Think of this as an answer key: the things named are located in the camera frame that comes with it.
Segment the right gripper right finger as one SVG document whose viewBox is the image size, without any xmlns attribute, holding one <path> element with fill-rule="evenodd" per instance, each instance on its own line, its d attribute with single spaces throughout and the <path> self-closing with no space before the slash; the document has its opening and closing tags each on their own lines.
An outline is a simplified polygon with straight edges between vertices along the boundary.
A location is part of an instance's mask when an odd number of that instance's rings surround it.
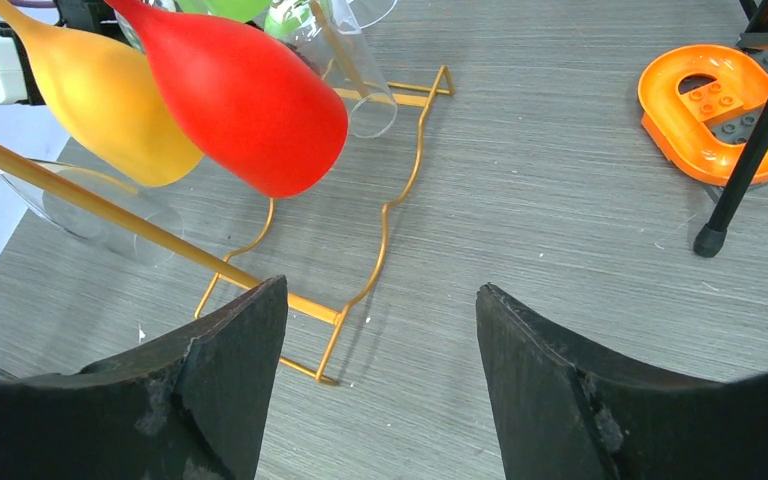
<svg viewBox="0 0 768 480">
<path fill-rule="evenodd" d="M 509 479 L 768 479 L 768 372 L 716 382 L 635 360 L 496 285 L 476 298 Z"/>
</svg>

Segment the gold wire glass rack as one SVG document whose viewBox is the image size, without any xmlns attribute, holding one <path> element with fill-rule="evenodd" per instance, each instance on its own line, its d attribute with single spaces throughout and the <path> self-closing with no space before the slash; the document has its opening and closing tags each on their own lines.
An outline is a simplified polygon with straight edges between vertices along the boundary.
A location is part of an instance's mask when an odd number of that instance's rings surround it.
<svg viewBox="0 0 768 480">
<path fill-rule="evenodd" d="M 300 295 L 341 309 L 364 286 L 380 241 L 380 209 L 413 166 L 414 108 L 375 139 L 351 139 L 306 194 L 270 204 L 203 160 L 181 181 L 143 189 L 136 214 L 258 278 L 287 277 Z M 150 242 L 122 256 L 23 216 L 0 255 L 0 368 L 16 376 L 74 372 L 208 313 L 239 293 L 211 272 Z"/>
</svg>

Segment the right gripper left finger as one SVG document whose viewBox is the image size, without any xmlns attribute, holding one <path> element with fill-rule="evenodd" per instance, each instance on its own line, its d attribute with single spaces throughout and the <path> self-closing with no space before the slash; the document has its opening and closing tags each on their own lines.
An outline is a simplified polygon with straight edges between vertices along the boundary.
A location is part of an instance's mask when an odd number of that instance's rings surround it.
<svg viewBox="0 0 768 480">
<path fill-rule="evenodd" d="M 0 479 L 251 479 L 284 277 L 77 373 L 0 379 Z"/>
</svg>

